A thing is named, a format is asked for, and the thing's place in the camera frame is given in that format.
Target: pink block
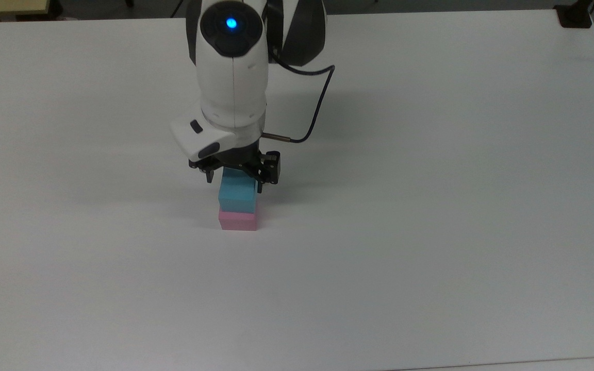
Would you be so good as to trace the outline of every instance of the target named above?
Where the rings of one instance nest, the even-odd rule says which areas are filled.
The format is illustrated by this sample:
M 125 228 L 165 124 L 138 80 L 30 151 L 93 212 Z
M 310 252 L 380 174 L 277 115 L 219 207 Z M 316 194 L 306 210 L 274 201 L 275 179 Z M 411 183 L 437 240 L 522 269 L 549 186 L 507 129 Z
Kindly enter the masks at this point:
M 255 213 L 233 213 L 219 209 L 219 223 L 223 230 L 257 230 Z

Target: black bracket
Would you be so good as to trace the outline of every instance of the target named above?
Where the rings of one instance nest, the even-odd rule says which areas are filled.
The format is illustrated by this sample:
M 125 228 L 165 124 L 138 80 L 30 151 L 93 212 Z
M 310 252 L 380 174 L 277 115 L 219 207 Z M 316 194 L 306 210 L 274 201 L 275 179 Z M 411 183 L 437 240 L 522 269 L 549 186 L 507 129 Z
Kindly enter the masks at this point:
M 205 174 L 208 183 L 212 183 L 215 171 L 220 167 L 229 167 L 244 171 L 248 176 L 258 181 L 258 193 L 262 193 L 262 185 L 265 183 L 278 184 L 278 177 L 281 174 L 281 154 L 272 150 L 265 155 L 259 150 L 245 162 L 236 164 L 224 162 L 217 155 L 203 158 L 203 160 L 189 161 L 189 167 L 199 169 Z
M 592 0 L 579 0 L 572 5 L 556 5 L 558 21 L 563 28 L 590 28 L 592 21 L 588 7 Z

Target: blue light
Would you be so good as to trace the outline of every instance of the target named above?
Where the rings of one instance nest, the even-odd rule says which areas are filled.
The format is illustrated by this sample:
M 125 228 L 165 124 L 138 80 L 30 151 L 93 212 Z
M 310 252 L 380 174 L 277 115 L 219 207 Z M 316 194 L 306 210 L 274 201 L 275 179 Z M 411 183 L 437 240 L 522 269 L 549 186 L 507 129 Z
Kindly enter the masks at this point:
M 238 26 L 238 21 L 235 21 L 233 18 L 226 19 L 226 26 L 230 29 L 236 28 Z

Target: white robot link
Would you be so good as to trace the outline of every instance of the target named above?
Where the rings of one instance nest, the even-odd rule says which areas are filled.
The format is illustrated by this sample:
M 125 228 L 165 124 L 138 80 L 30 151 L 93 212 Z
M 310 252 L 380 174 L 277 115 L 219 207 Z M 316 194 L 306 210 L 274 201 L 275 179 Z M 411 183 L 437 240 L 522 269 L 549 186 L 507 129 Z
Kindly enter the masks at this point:
M 281 155 L 262 154 L 259 139 L 301 143 L 311 134 L 334 66 L 306 72 L 291 68 L 311 61 L 325 44 L 327 14 L 322 0 L 190 0 L 189 57 L 196 66 L 200 101 L 171 124 L 175 139 L 212 182 L 214 171 L 231 167 L 262 184 L 277 184 Z M 268 65 L 276 62 L 302 75 L 328 72 L 307 135 L 291 139 L 264 133 Z

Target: black cable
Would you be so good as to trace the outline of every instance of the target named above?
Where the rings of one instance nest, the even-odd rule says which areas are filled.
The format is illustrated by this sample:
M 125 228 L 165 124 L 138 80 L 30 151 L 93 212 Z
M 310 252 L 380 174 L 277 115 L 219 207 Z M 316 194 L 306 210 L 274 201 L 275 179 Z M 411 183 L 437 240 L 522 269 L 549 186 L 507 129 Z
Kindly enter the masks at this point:
M 592 7 L 590 7 L 588 14 L 592 14 L 592 12 L 594 12 L 594 2 L 592 2 Z
M 290 143 L 302 143 L 302 142 L 306 141 L 306 139 L 308 139 L 308 137 L 311 136 L 311 132 L 313 131 L 313 128 L 316 126 L 316 120 L 318 119 L 318 113 L 320 112 L 320 106 L 322 104 L 322 99 L 325 98 L 325 93 L 327 92 L 327 87 L 329 85 L 329 81 L 332 79 L 332 75 L 334 73 L 334 70 L 336 69 L 336 66 L 330 65 L 327 68 L 325 68 L 323 70 L 319 70 L 319 71 L 301 71 L 301 70 L 292 68 L 287 63 L 283 62 L 276 54 L 274 54 L 274 52 L 272 50 L 269 51 L 269 55 L 272 57 L 272 59 L 274 59 L 274 61 L 276 61 L 276 63 L 278 63 L 278 65 L 282 66 L 283 68 L 285 68 L 286 70 L 288 70 L 292 73 L 297 73 L 298 75 L 317 76 L 317 75 L 323 75 L 324 73 L 329 72 L 329 74 L 327 75 L 327 80 L 325 81 L 325 85 L 322 87 L 322 92 L 320 93 L 320 99 L 318 99 L 318 105 L 316 106 L 316 111 L 313 113 L 313 120 L 311 120 L 311 126 L 309 127 L 308 132 L 301 139 L 292 139 L 292 138 L 290 139 Z
M 171 16 L 169 18 L 173 18 L 175 16 L 175 14 L 177 13 L 177 10 L 180 8 L 180 5 L 182 5 L 183 0 L 180 0 L 177 3 L 177 7 L 175 7 L 174 12 L 171 14 Z

